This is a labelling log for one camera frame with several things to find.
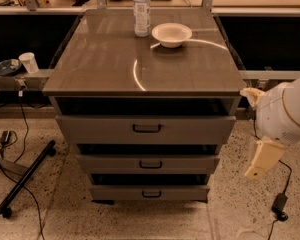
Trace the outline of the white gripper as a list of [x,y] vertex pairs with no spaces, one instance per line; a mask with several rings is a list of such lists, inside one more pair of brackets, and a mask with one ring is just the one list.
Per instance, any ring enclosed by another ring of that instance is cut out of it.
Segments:
[[267,92],[251,87],[240,91],[252,108],[257,107],[257,127],[263,137],[252,146],[249,166],[244,172],[248,179],[265,176],[283,156],[286,149],[283,144],[300,141],[300,127],[288,112],[284,98],[287,87],[284,82]]

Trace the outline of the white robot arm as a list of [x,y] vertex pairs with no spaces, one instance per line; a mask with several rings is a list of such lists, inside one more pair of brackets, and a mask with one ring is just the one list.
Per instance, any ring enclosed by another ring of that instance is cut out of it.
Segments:
[[266,92],[244,88],[240,94],[256,111],[259,130],[254,157],[244,176],[260,179],[281,159],[288,145],[300,142],[300,78]]

